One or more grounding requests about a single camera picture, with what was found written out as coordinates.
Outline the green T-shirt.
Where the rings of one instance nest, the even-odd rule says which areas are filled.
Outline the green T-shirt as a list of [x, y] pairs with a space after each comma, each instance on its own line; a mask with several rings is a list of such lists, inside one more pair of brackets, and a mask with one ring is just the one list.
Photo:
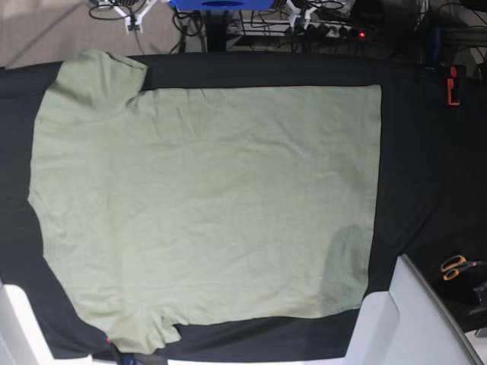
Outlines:
[[34, 121], [28, 200], [78, 316], [151, 354], [179, 325], [359, 308], [380, 86], [144, 90], [147, 70], [80, 52]]

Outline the white power strip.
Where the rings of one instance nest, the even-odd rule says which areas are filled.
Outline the white power strip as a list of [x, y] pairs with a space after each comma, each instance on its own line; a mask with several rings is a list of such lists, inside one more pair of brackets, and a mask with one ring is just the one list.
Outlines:
[[227, 28], [227, 34], [242, 37], [283, 37], [284, 35], [310, 34], [332, 39], [365, 40], [375, 35], [376, 32], [377, 28], [373, 26], [366, 27], [336, 21], [310, 22], [307, 27], [304, 27], [303, 24], [291, 26], [287, 21], [257, 21], [249, 18], [233, 21]]

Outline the blue box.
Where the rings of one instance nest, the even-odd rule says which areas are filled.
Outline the blue box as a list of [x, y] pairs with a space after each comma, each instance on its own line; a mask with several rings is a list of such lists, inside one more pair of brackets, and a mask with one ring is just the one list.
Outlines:
[[266, 11], [273, 0], [171, 0], [169, 4], [181, 11]]

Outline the black table leg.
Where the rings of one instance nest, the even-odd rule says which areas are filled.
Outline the black table leg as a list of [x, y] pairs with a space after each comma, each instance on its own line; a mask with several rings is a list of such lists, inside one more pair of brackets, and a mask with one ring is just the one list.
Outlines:
[[227, 30], [233, 13], [233, 11], [205, 12], [207, 52], [225, 52], [227, 50]]

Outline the orange black clamp right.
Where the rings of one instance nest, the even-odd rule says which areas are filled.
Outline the orange black clamp right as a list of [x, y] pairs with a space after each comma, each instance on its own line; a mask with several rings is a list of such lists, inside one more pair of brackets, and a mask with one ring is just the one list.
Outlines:
[[463, 98], [466, 83], [466, 67], [464, 65], [449, 65], [442, 68], [446, 80], [447, 104], [459, 106]]

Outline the black table cloth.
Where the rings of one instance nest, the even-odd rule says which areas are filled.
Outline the black table cloth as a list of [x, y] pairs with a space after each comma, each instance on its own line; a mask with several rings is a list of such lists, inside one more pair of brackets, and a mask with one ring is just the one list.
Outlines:
[[[484, 328], [473, 315], [477, 268], [445, 282], [449, 257], [486, 257], [486, 89], [463, 82], [450, 106], [446, 78], [420, 66], [347, 56], [278, 52], [139, 56], [144, 89], [378, 84], [383, 91], [379, 192], [369, 291], [390, 286], [396, 257], [407, 254], [462, 330]], [[40, 226], [27, 194], [33, 121], [59, 63], [1, 73], [1, 280], [28, 296], [53, 355], [106, 351], [105, 336], [83, 323], [43, 259]]]

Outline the orange handled scissors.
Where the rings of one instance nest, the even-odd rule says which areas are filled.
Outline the orange handled scissors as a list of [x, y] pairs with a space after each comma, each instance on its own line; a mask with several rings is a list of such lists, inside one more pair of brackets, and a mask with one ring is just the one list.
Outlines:
[[486, 260], [469, 260], [463, 255], [454, 255], [441, 265], [442, 278], [451, 281], [462, 272], [480, 266], [486, 266]]

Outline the white frame left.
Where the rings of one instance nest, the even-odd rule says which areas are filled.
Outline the white frame left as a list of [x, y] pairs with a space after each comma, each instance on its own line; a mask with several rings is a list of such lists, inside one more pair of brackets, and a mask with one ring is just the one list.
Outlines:
[[26, 293], [1, 283], [1, 364], [54, 364]]

